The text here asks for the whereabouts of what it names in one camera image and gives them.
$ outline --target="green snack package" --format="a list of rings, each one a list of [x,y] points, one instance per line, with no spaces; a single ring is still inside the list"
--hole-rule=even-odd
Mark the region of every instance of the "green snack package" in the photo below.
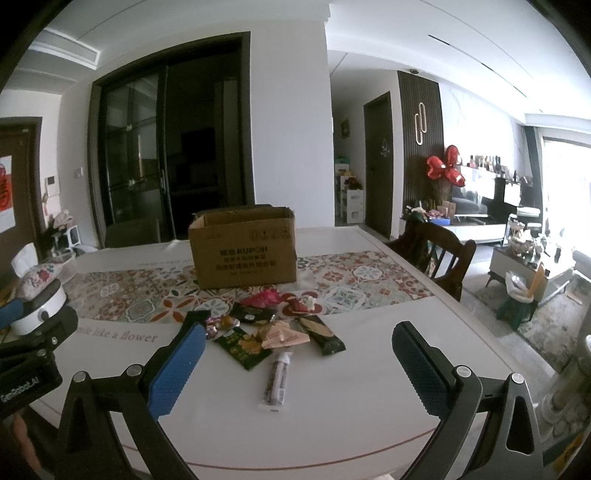
[[[312,340],[320,345],[322,355],[332,355],[345,350],[343,341],[320,320],[318,315],[301,316],[298,321]]]
[[[252,369],[272,354],[270,348],[263,348],[261,341],[250,335],[240,327],[234,327],[224,335],[214,340],[232,355],[247,370]]]

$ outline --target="dark green snack bag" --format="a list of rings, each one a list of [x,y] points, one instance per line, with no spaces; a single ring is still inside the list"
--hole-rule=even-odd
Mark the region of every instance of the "dark green snack bag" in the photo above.
[[[234,327],[214,342],[238,360],[247,370],[252,369],[272,354],[270,348],[261,347],[261,341],[254,335],[250,335],[240,327]]]
[[[318,315],[301,316],[298,321],[312,340],[320,345],[322,355],[332,355],[345,350],[343,341],[320,320]]]
[[[273,309],[263,309],[239,303],[235,303],[230,313],[228,313],[230,317],[234,317],[241,322],[256,323],[257,325],[269,323],[275,318],[275,314],[276,312]]]

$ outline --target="blue gripper pad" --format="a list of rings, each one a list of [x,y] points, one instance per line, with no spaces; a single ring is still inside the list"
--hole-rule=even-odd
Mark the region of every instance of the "blue gripper pad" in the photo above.
[[[449,412],[447,384],[429,360],[424,347],[421,347],[417,342],[413,334],[406,328],[405,323],[407,322],[401,322],[394,327],[392,350],[404,368],[404,372],[427,413],[443,420]],[[427,348],[431,348],[426,342],[424,344]]]
[[[7,327],[12,322],[22,318],[24,306],[21,299],[9,301],[0,307],[0,328]]]
[[[205,350],[205,329],[193,325],[150,382],[148,409],[157,419],[168,415]]]

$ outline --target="patterned tablecloth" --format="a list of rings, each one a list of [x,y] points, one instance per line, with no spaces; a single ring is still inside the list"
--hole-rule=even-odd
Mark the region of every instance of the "patterned tablecloth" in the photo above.
[[[295,316],[287,300],[303,294],[316,298],[317,314],[371,309],[433,295],[383,252],[302,257],[297,266],[297,282],[277,286],[204,290],[189,265],[78,274],[64,289],[81,318],[140,323],[182,322],[187,312],[199,309],[218,317],[235,301],[270,287],[276,287],[285,300],[278,306],[280,317]]]

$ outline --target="door handle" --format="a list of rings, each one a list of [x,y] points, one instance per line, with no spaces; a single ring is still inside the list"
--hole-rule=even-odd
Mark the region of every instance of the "door handle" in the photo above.
[[[416,140],[417,145],[422,145],[423,144],[423,130],[419,129],[419,125],[418,125],[417,120],[419,120],[419,114],[415,113],[414,114],[414,139]]]
[[[166,181],[164,180],[164,170],[160,170],[160,188],[166,193]]]
[[[425,108],[425,104],[422,102],[419,102],[419,104],[418,104],[418,118],[419,118],[420,124],[421,124],[421,132],[426,134],[427,133],[427,109]]]

